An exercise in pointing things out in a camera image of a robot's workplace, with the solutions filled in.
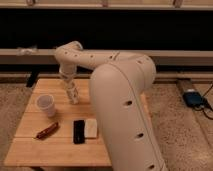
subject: white cup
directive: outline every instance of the white cup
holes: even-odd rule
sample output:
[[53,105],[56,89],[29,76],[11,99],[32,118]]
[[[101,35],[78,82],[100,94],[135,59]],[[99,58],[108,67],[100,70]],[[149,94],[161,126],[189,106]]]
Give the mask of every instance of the white cup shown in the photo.
[[47,114],[48,117],[55,115],[55,103],[54,98],[50,94],[40,95],[36,99],[36,106]]

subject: wooden tabletop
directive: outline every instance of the wooden tabletop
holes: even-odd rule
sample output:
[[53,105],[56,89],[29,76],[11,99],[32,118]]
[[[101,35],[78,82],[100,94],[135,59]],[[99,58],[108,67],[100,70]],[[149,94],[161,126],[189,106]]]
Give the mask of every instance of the wooden tabletop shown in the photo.
[[[69,103],[65,85],[60,79],[40,79],[32,93],[22,120],[18,126],[5,166],[111,166],[103,139],[86,139],[85,144],[73,144],[73,121],[94,118],[92,113],[88,79],[76,79],[79,104]],[[56,115],[48,118],[35,106],[41,94],[52,94],[55,99]],[[145,96],[142,102],[148,113]],[[36,140],[38,132],[54,122],[60,129],[45,140]]]

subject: black cable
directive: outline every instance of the black cable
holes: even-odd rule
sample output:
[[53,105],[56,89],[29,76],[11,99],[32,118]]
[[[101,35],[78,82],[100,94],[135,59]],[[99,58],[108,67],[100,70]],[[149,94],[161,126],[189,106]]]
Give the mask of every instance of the black cable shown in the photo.
[[205,111],[205,108],[204,108],[202,111],[203,111],[203,114],[204,114],[204,116],[205,116],[206,118],[208,118],[208,119],[210,119],[210,120],[213,120],[213,117],[211,117],[211,116],[209,116],[209,115],[207,114],[207,112]]
[[205,96],[211,91],[212,88],[213,88],[213,83],[212,83],[212,85],[209,87],[209,89],[203,94],[203,97],[205,97]]
[[193,109],[196,110],[196,111],[202,111],[203,114],[204,114],[204,116],[205,116],[206,118],[208,118],[209,120],[213,120],[213,116],[212,116],[212,117],[209,116],[208,113],[207,113],[206,110],[205,110],[205,109],[208,109],[208,108],[209,108],[209,107],[208,107],[208,101],[206,100],[205,96],[206,96],[212,89],[213,89],[213,83],[212,83],[212,85],[208,88],[208,90],[207,90],[207,91],[203,94],[203,96],[202,96],[202,98],[204,99],[204,101],[205,101],[206,104],[204,104],[204,106],[201,105],[201,106],[198,106],[198,107],[194,107],[194,108],[193,108]]

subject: speckled floor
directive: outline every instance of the speckled floor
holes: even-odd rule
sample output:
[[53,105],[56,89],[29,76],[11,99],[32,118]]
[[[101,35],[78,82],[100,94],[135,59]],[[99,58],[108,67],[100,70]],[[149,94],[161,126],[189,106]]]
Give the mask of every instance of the speckled floor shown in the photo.
[[[205,92],[208,84],[196,85]],[[4,167],[12,137],[33,88],[25,84],[0,84],[0,170],[30,171]],[[171,171],[213,170],[213,121],[187,108],[175,84],[154,84],[146,92],[153,127],[166,165]],[[208,95],[213,100],[213,90]],[[111,168],[45,168],[47,171],[112,171]]]

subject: round hole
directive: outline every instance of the round hole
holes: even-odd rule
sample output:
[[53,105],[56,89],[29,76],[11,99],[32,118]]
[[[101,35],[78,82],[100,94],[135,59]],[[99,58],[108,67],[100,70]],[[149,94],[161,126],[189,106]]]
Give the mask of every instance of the round hole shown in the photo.
[[140,133],[140,134],[136,135],[135,140],[139,140],[142,137],[143,137],[143,133]]
[[142,61],[138,61],[138,63],[139,63],[139,64],[142,64],[143,62],[142,62]]
[[152,170],[152,169],[154,169],[154,168],[155,168],[155,165],[154,165],[154,164],[148,167],[149,170]]
[[132,101],[131,100],[129,100],[129,101],[124,103],[124,106],[130,106],[130,105],[132,105]]

